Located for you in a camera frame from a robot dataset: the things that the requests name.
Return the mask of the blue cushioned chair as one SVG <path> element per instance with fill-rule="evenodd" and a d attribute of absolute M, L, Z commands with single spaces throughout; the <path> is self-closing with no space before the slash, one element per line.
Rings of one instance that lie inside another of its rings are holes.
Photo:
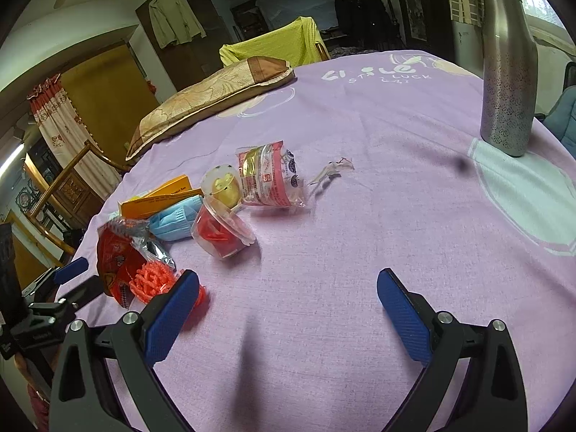
<path fill-rule="evenodd" d="M 544 126 L 558 139 L 573 158 L 576 158 L 576 86 L 575 63 L 568 63 L 564 76 L 564 90 L 543 121 Z"/>

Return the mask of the yellow cloth covered chair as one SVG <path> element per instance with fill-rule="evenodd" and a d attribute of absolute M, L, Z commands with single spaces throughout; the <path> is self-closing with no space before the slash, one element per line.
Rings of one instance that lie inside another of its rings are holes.
<path fill-rule="evenodd" d="M 284 59 L 292 67 L 330 59 L 312 17 L 299 17 L 286 26 L 263 35 L 235 44 L 222 45 L 219 54 L 224 66 L 252 57 Z"/>

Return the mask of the red foam fruit net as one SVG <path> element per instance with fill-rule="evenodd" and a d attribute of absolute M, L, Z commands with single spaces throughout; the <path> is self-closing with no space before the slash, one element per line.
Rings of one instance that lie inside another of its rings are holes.
<path fill-rule="evenodd" d="M 175 272 L 168 264 L 151 260 L 144 263 L 130 279 L 129 289 L 142 303 L 150 303 L 160 294 L 168 293 L 183 275 L 184 272 Z"/>

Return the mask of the brown gold pillow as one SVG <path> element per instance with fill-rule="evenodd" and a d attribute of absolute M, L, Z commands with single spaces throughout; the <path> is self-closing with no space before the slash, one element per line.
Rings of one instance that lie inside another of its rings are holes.
<path fill-rule="evenodd" d="M 284 59 L 251 57 L 232 63 L 175 93 L 144 116 L 132 136 L 126 160 L 133 161 L 155 143 L 294 79 L 294 69 Z"/>

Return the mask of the pink clear plastic wrapper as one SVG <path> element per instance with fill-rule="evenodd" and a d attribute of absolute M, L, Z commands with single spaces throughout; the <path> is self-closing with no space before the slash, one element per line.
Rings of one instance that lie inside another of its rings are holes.
<path fill-rule="evenodd" d="M 284 141 L 236 151 L 242 203 L 252 207 L 303 208 L 303 181 Z"/>

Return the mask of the blue face mask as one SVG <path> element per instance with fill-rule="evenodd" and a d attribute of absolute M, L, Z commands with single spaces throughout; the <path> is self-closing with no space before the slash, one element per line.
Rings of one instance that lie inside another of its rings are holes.
<path fill-rule="evenodd" d="M 157 239 L 174 242 L 192 236 L 192 224 L 201 209 L 203 198 L 195 195 L 156 213 L 149 218 L 149 231 Z"/>

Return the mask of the red floral curtain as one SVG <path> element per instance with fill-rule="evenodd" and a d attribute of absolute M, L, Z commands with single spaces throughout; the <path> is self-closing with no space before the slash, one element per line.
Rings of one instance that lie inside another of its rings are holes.
<path fill-rule="evenodd" d="M 73 106 L 60 75 L 47 78 L 28 94 L 31 113 L 43 139 L 63 168 L 89 141 L 96 145 Z M 88 152 L 74 166 L 97 196 L 107 199 L 120 183 L 116 169 Z"/>

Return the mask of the purple bed sheet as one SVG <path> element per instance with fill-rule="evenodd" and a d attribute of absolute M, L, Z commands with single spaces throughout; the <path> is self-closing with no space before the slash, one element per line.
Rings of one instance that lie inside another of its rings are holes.
<path fill-rule="evenodd" d="M 312 180 L 351 169 L 302 210 L 242 211 L 256 243 L 218 260 L 168 250 L 209 293 L 155 368 L 198 431 L 379 431 L 421 370 L 378 300 L 390 268 L 464 323 L 503 320 L 528 425 L 575 378 L 575 161 L 542 124 L 512 158 L 480 138 L 482 82 L 422 52 L 301 66 L 294 83 L 155 144 L 93 218 L 173 177 L 199 184 L 240 149 L 279 140 Z"/>

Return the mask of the clear lid yellow ball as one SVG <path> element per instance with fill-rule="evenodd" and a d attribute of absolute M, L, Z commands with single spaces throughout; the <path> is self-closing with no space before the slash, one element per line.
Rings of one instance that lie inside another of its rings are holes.
<path fill-rule="evenodd" d="M 200 188 L 205 196 L 213 196 L 229 209 L 235 208 L 243 196 L 238 170 L 229 164 L 218 165 L 208 171 L 201 180 Z"/>

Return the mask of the silver metal bottle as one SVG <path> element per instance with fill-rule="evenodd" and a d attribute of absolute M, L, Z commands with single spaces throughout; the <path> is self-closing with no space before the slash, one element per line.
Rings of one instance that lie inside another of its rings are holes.
<path fill-rule="evenodd" d="M 521 0 L 482 0 L 483 102 L 480 136 L 511 157 L 528 147 L 538 52 Z"/>

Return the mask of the red snack packet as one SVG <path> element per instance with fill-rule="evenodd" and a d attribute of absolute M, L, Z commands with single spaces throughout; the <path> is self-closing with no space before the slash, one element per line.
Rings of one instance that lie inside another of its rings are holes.
<path fill-rule="evenodd" d="M 104 292 L 123 308 L 137 298 L 129 289 L 130 279 L 151 260 L 164 262 L 176 272 L 174 260 L 152 236 L 146 220 L 116 217 L 98 229 L 96 271 Z"/>

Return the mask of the small clear plastic scrap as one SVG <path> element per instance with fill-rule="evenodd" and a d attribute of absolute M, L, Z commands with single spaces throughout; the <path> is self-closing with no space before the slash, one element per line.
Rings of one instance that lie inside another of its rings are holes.
<path fill-rule="evenodd" d="M 339 176 L 344 170 L 353 170 L 354 163 L 345 157 L 337 161 L 330 161 L 307 185 L 313 186 L 322 183 L 325 179 L 332 179 L 334 176 Z"/>

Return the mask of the beige hanging jacket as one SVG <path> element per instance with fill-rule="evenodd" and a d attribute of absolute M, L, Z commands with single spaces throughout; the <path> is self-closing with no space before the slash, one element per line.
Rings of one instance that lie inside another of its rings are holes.
<path fill-rule="evenodd" d="M 188 0 L 151 0 L 148 3 L 151 27 L 161 49 L 192 42 L 207 36 Z"/>

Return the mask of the orange paper box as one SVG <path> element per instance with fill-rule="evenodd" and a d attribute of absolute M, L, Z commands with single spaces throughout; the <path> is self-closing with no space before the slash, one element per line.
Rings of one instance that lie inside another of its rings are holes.
<path fill-rule="evenodd" d="M 203 197 L 201 188 L 194 188 L 186 175 L 163 183 L 144 196 L 131 198 L 119 204 L 119 214 L 128 220 L 147 220 L 149 217 L 190 197 Z"/>

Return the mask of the clear cup red contents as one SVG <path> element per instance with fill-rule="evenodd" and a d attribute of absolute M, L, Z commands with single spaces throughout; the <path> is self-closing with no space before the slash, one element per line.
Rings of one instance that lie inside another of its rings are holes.
<path fill-rule="evenodd" d="M 220 260 L 256 243 L 251 228 L 212 196 L 203 199 L 192 224 L 192 238 L 205 252 Z"/>

